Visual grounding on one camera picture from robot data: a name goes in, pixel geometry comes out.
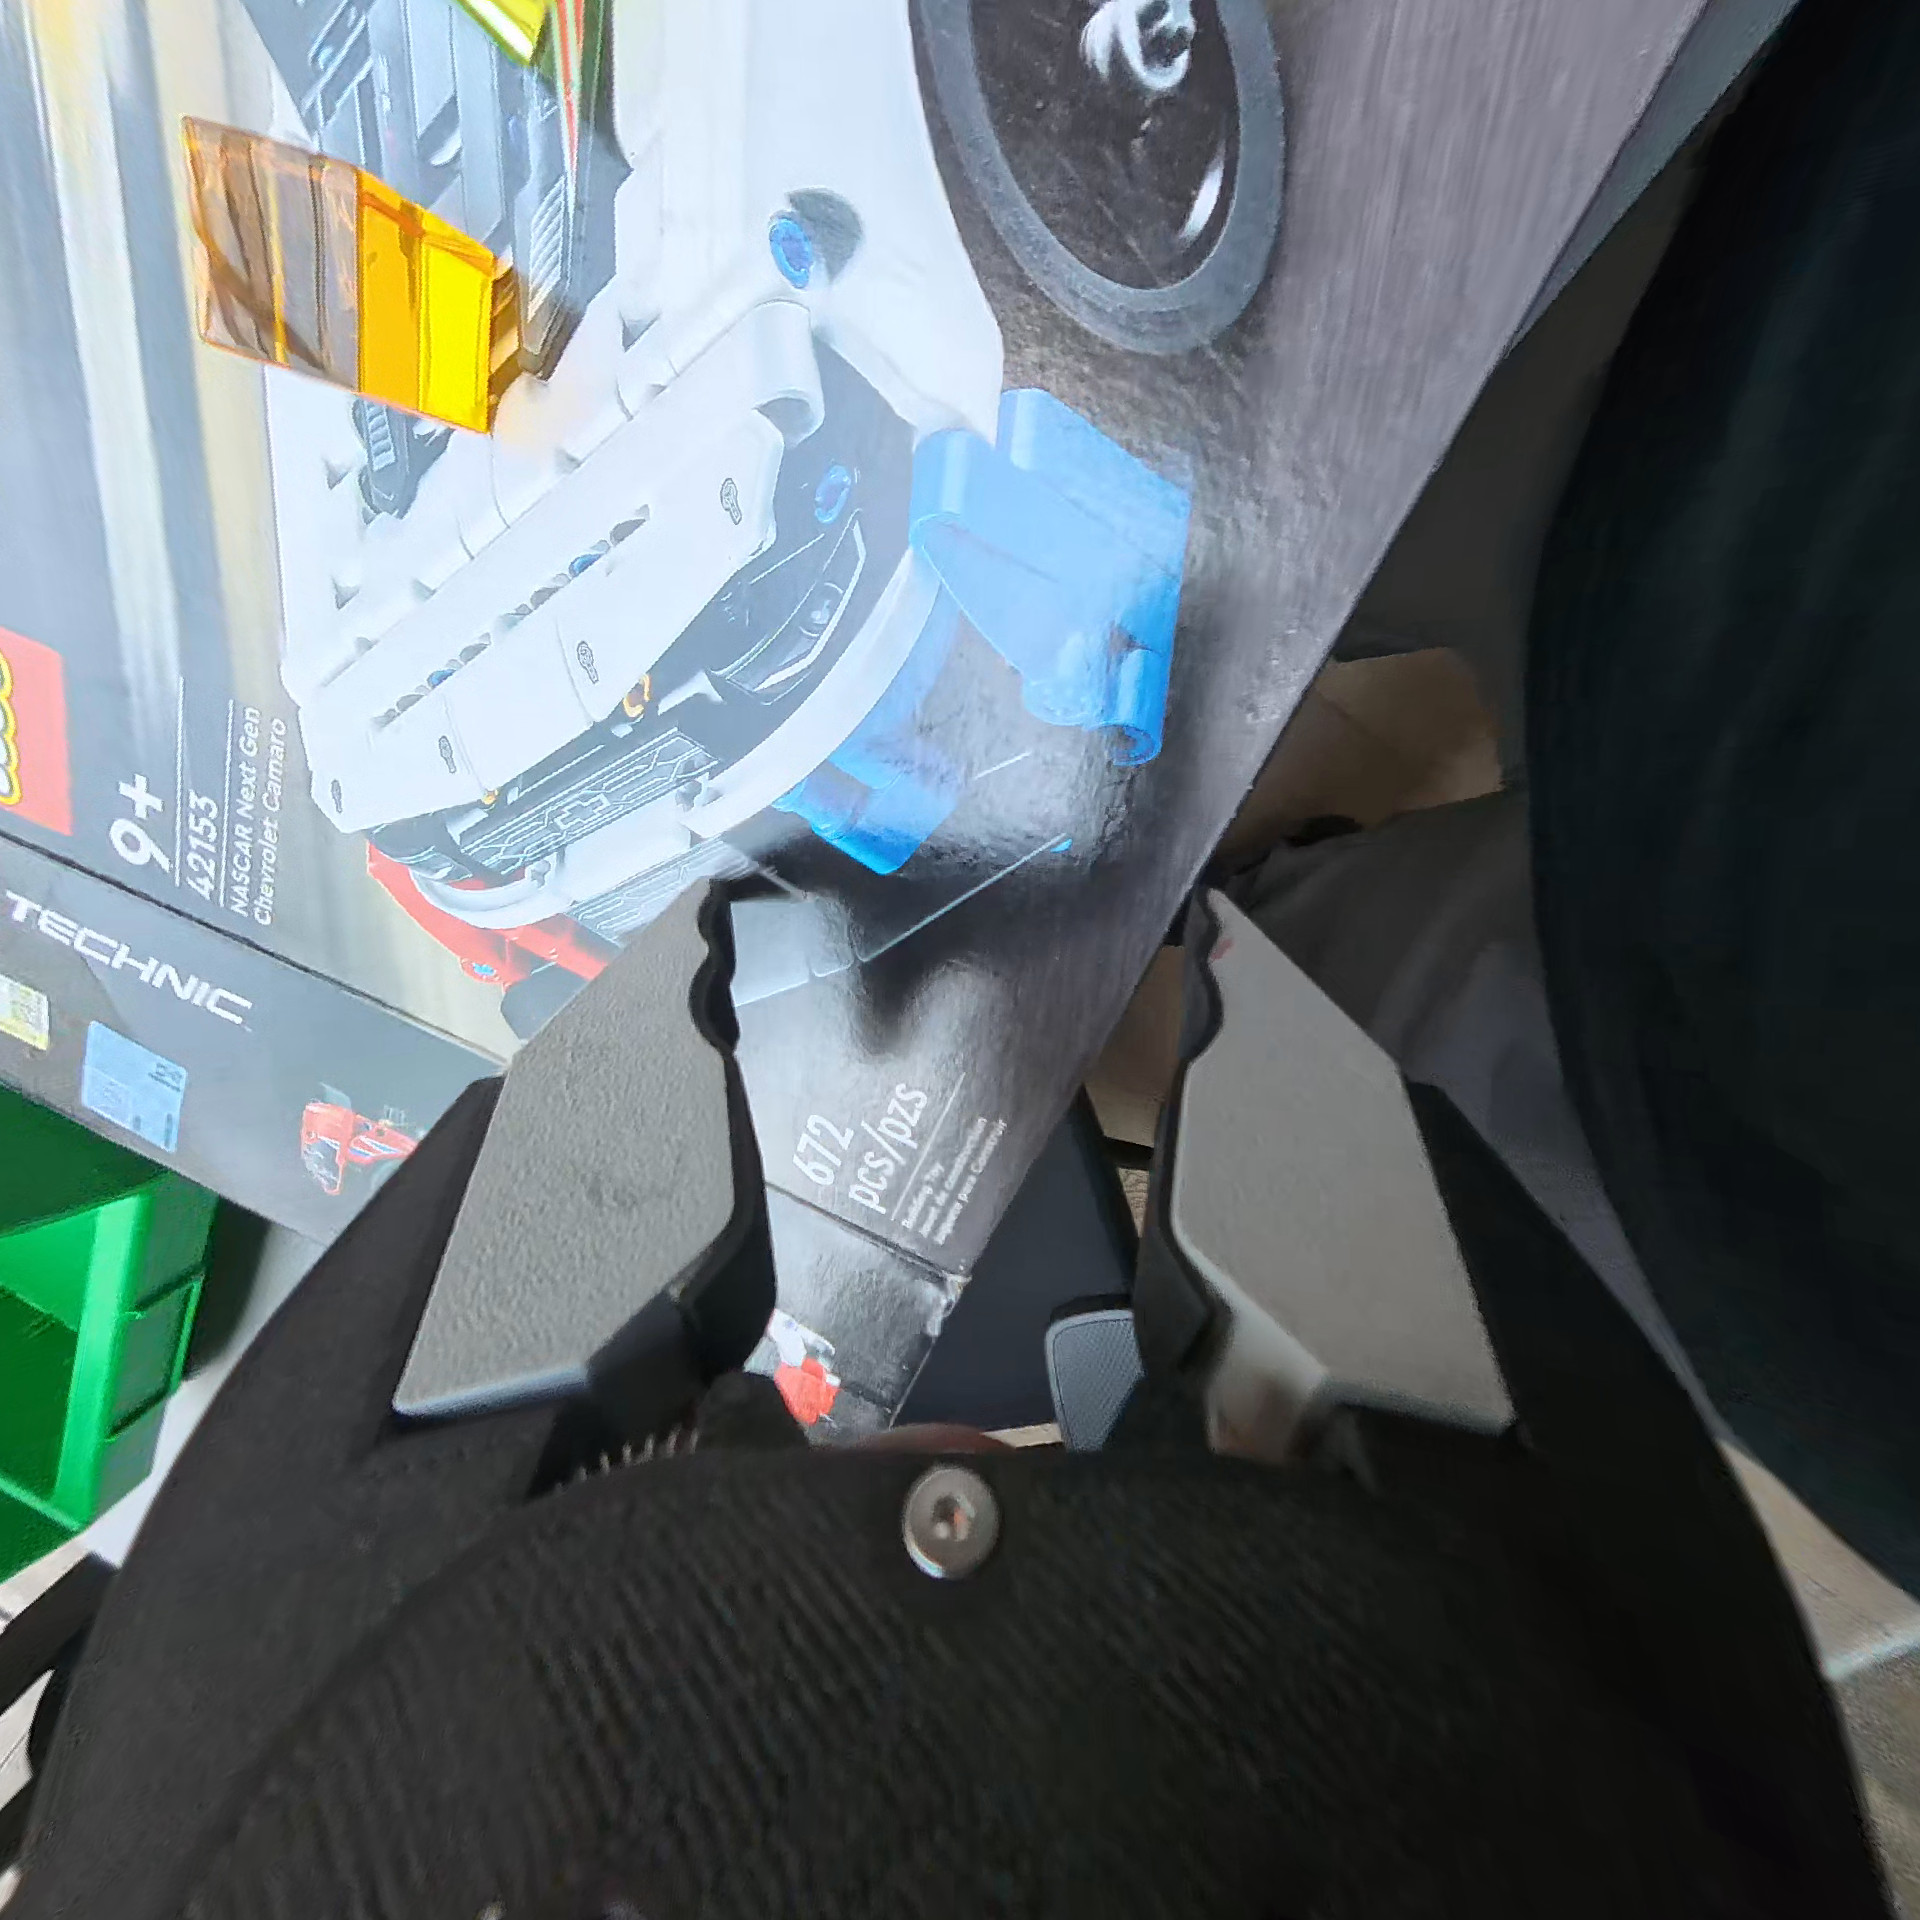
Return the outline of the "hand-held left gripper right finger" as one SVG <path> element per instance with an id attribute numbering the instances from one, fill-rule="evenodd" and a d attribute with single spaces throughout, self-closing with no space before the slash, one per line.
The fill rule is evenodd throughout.
<path id="1" fill-rule="evenodd" d="M 1305 1454 L 1344 1409 L 1498 1435 L 1512 1405 L 1391 1059 L 1207 890 L 1136 1270 L 1151 1385 L 1218 1454 Z"/>

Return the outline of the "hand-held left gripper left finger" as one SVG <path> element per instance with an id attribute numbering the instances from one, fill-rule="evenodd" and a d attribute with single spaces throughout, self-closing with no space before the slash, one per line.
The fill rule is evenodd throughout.
<path id="1" fill-rule="evenodd" d="M 498 1083 L 413 1346 L 402 1419 L 589 1404 L 665 1419 L 777 1307 L 736 1061 L 728 886 L 674 901 Z"/>

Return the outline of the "orange transparent cube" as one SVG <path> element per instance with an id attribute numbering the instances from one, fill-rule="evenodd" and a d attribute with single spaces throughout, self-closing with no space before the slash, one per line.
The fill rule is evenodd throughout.
<path id="1" fill-rule="evenodd" d="M 511 263 L 360 167 L 184 116 L 207 348 L 486 435 L 524 366 Z"/>

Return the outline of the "black flat object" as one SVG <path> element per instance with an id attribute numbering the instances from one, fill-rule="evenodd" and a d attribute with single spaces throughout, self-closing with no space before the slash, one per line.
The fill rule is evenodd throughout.
<path id="1" fill-rule="evenodd" d="M 1137 1233 L 1088 1092 L 1025 1172 L 943 1329 L 962 1423 L 1001 1431 L 1052 1413 L 1047 1332 L 1129 1305 Z"/>

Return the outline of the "brown cardboard piece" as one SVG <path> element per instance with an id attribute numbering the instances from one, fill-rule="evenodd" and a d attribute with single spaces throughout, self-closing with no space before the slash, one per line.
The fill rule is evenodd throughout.
<path id="1" fill-rule="evenodd" d="M 1503 788 L 1496 719 L 1457 652 L 1330 663 L 1314 691 L 1334 726 L 1318 814 L 1377 825 Z"/>

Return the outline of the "green plastic bin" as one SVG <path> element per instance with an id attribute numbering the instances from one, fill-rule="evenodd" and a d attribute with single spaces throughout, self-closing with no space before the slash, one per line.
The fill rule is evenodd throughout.
<path id="1" fill-rule="evenodd" d="M 1 1580 L 153 1469 L 216 1198 L 1 1092 Z"/>

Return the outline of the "person's dark clothing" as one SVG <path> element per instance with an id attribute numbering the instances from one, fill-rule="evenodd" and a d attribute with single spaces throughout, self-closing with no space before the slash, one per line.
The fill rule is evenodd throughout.
<path id="1" fill-rule="evenodd" d="M 1552 1026 L 1737 1442 L 1918 1572 L 1918 4 L 1799 4 L 1602 382 L 1527 631 Z"/>

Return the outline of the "toy car set box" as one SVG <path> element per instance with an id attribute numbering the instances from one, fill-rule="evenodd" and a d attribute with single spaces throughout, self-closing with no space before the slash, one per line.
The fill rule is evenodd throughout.
<path id="1" fill-rule="evenodd" d="M 1711 4 L 5 4 L 5 1089 L 332 1238 L 737 886 L 766 1346 L 898 1410 Z M 505 255 L 486 435 L 207 348 L 184 116 Z"/>

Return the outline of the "green transparent cube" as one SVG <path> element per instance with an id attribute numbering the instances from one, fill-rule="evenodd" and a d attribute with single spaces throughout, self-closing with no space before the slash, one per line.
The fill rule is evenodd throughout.
<path id="1" fill-rule="evenodd" d="M 602 2 L 457 2 L 500 53 L 554 74 L 585 66 L 606 30 Z"/>

